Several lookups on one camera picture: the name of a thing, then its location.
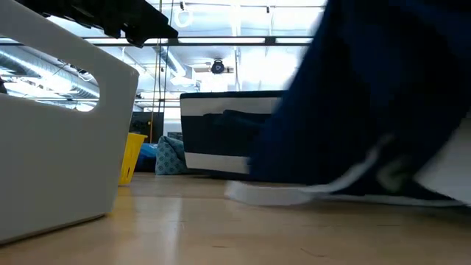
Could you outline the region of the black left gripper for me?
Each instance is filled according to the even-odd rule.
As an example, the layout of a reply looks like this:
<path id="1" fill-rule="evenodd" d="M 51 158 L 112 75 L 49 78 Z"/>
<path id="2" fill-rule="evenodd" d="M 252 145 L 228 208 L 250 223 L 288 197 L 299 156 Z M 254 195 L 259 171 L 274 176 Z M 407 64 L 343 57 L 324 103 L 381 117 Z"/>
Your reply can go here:
<path id="1" fill-rule="evenodd" d="M 149 38 L 176 38 L 178 31 L 170 26 L 169 18 L 146 0 L 122 0 L 121 15 L 112 0 L 16 0 L 30 10 L 47 18 L 55 16 L 76 22 L 84 27 L 111 25 L 110 36 L 124 38 L 136 47 L 142 47 Z"/>

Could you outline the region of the teal patterned cloth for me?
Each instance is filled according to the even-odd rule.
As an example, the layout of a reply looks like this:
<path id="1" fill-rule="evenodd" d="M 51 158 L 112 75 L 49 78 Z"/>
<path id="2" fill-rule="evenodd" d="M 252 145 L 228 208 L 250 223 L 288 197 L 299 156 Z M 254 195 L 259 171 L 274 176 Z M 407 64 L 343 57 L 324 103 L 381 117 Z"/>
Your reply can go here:
<path id="1" fill-rule="evenodd" d="M 183 141 L 162 135 L 157 143 L 155 173 L 178 175 L 189 173 Z"/>

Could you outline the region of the navy white-striped fabric bin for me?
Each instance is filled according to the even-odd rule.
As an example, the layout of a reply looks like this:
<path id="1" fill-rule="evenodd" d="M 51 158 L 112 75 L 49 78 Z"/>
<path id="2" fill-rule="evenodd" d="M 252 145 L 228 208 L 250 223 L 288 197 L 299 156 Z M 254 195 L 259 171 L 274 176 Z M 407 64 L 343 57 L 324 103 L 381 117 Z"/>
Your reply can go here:
<path id="1" fill-rule="evenodd" d="M 180 95 L 185 162 L 208 174 L 248 174 L 247 161 L 260 128 L 283 91 L 228 91 Z"/>

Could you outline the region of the grey plastic bin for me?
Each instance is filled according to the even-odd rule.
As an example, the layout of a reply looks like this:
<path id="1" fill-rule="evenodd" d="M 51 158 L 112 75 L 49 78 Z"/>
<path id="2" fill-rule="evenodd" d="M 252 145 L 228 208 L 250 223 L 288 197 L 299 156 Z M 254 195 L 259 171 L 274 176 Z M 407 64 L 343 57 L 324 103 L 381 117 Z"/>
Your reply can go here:
<path id="1" fill-rule="evenodd" d="M 138 72 L 16 0 L 0 0 L 0 35 L 90 72 L 89 112 L 0 94 L 0 246 L 113 208 Z"/>

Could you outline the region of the dark navy cloth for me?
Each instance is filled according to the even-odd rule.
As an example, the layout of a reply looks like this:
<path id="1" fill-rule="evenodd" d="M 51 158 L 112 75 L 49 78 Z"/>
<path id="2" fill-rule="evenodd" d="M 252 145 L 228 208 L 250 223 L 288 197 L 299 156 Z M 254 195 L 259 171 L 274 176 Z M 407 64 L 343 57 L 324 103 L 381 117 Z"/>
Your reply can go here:
<path id="1" fill-rule="evenodd" d="M 228 198 L 471 208 L 471 0 L 327 0 Z"/>

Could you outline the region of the yellow slotted plastic basket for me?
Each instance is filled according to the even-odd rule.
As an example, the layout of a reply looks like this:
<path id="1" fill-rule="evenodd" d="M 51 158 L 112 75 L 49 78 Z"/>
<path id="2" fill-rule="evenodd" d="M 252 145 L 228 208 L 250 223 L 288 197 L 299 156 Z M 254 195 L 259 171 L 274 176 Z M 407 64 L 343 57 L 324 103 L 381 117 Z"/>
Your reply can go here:
<path id="1" fill-rule="evenodd" d="M 128 133 L 121 165 L 121 175 L 118 183 L 120 186 L 125 186 L 131 183 L 142 144 L 146 139 L 146 135 L 132 132 Z"/>

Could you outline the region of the black cabinet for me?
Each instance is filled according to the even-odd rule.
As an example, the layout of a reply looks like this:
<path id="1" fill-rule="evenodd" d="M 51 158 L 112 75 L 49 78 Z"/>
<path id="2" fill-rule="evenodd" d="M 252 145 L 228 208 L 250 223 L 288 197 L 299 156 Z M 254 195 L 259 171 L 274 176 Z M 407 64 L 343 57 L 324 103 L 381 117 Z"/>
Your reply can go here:
<path id="1" fill-rule="evenodd" d="M 145 143 L 156 144 L 163 135 L 163 125 L 161 112 L 133 112 L 129 132 L 145 135 Z"/>

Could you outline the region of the blue pouch with white logo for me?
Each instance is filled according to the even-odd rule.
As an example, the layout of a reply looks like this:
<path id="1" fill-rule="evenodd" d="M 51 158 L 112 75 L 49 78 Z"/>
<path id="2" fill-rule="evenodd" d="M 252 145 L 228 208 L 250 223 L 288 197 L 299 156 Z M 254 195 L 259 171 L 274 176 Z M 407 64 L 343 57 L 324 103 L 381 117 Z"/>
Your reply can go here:
<path id="1" fill-rule="evenodd" d="M 135 165 L 135 172 L 155 173 L 157 159 L 157 144 L 144 143 L 141 146 L 138 159 Z"/>

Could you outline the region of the black overhead frame beam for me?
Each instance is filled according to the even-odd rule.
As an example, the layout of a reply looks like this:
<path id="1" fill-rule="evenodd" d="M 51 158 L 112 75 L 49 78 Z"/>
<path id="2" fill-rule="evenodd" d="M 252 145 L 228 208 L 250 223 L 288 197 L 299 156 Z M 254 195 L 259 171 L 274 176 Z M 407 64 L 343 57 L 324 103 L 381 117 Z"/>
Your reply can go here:
<path id="1" fill-rule="evenodd" d="M 82 38 L 98 47 L 134 46 L 126 38 Z M 303 36 L 232 36 L 232 37 L 185 37 L 185 38 L 151 38 L 141 46 L 307 46 L 313 38 Z M 0 38 L 0 46 L 23 46 L 11 38 Z"/>

